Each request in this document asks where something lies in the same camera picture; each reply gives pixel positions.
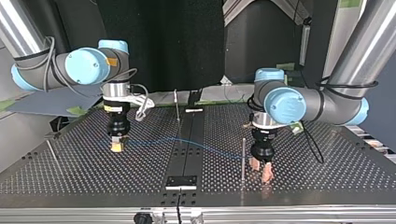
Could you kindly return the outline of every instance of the black cable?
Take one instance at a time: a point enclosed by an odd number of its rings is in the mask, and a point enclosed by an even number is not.
[[[308,142],[309,149],[311,150],[312,154],[314,154],[315,159],[317,159],[318,163],[323,164],[324,163],[324,158],[323,158],[323,155],[322,155],[322,153],[320,151],[320,148],[319,148],[319,146],[317,144],[317,141],[315,141],[315,139],[312,136],[312,134],[306,129],[305,124],[304,124],[304,122],[302,120],[301,120],[301,123],[303,125],[304,135],[305,135],[306,141]],[[309,140],[309,138],[312,140],[312,142],[314,143],[315,147],[317,148],[318,154],[320,156],[320,159],[319,159],[317,153],[315,153],[315,150],[312,148],[311,141]]]
[[[323,81],[329,80],[330,77],[324,77],[321,79],[319,82],[316,82],[315,84],[319,87],[324,87],[324,88],[344,88],[344,89],[369,89],[378,86],[378,82],[374,81],[370,84],[364,84],[364,85],[347,85],[347,84],[330,84],[330,83],[322,83]]]
[[[248,99],[247,99],[247,106],[253,110],[253,111],[257,111],[257,112],[265,112],[264,108],[260,105],[257,105],[254,100],[253,100],[254,94],[251,95]]]
[[[178,195],[177,207],[176,207],[178,224],[182,224],[183,223],[183,220],[181,219],[181,213],[180,213],[180,193]]]

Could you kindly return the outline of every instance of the black panel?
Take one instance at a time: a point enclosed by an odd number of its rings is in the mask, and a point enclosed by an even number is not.
[[[150,91],[195,90],[224,75],[220,0],[98,0],[110,38],[125,39],[133,82]]]
[[[338,0],[315,0],[304,76],[309,88],[323,76]]]
[[[71,49],[97,48],[106,38],[105,26],[94,0],[56,0]]]
[[[252,82],[261,67],[298,62],[301,27],[271,1],[255,1],[228,27],[226,75],[234,83]]]
[[[64,30],[58,7],[54,0],[24,0],[29,9],[32,19],[44,35],[53,36],[56,39],[56,52],[65,53],[70,46]]]

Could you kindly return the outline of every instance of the metal bar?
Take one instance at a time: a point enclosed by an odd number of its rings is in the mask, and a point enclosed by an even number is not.
[[[245,184],[245,166],[246,166],[246,150],[247,150],[247,139],[242,139],[242,188]]]
[[[369,1],[338,60],[330,84],[364,85],[378,77],[396,49],[396,0]],[[362,97],[366,89],[335,89]]]
[[[49,48],[21,0],[0,1],[0,39],[14,58]]]

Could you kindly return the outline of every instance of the white cable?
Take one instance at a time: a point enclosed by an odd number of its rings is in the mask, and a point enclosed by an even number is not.
[[[142,111],[141,111],[140,113],[139,113],[139,112],[136,112],[136,117],[135,117],[135,119],[136,119],[137,121],[142,121],[143,118],[146,116],[145,111],[146,111],[146,104],[148,103],[148,100],[149,100],[149,90],[148,90],[145,86],[143,86],[142,84],[132,84],[131,86],[140,87],[140,88],[142,88],[142,89],[145,91],[145,93],[146,93],[146,99],[145,99],[145,102],[144,102],[143,105],[142,105]]]

